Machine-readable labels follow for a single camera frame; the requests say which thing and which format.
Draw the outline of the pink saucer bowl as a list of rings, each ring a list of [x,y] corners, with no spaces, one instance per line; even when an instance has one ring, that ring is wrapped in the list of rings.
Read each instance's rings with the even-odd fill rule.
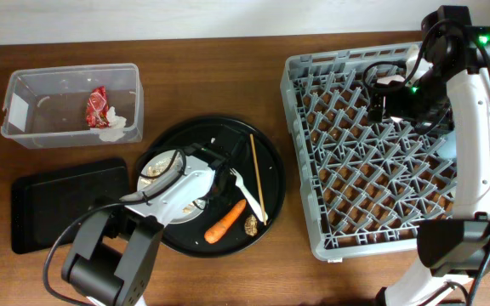
[[[384,76],[377,79],[377,84],[389,85],[391,82],[404,82],[405,77],[401,75]]]

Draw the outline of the red snack wrapper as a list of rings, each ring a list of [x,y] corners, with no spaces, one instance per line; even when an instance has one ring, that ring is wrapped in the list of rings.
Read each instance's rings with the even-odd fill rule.
[[[96,88],[88,98],[86,106],[86,122],[90,128],[108,128],[109,110],[105,86]]]

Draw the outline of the blue plastic cup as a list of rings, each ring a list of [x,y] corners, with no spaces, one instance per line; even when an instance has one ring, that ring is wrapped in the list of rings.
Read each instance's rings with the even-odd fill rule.
[[[436,150],[436,154],[447,160],[455,160],[457,158],[457,137],[456,132],[452,131],[440,137],[443,144]]]

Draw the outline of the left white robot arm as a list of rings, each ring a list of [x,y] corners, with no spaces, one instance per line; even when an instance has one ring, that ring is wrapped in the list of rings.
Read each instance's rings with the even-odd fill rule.
[[[231,127],[194,127],[138,160],[149,184],[71,223],[77,228],[61,278],[101,305],[138,305],[151,278],[163,231],[191,203],[228,187],[243,135]]]

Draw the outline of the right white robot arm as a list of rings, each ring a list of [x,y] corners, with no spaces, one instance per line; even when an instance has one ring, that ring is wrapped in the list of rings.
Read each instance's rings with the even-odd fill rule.
[[[418,133],[455,135],[453,217],[420,224],[418,259],[381,305],[434,305],[459,289],[472,304],[490,272],[490,26],[454,20],[429,25],[401,81],[368,83],[371,122],[400,117]]]

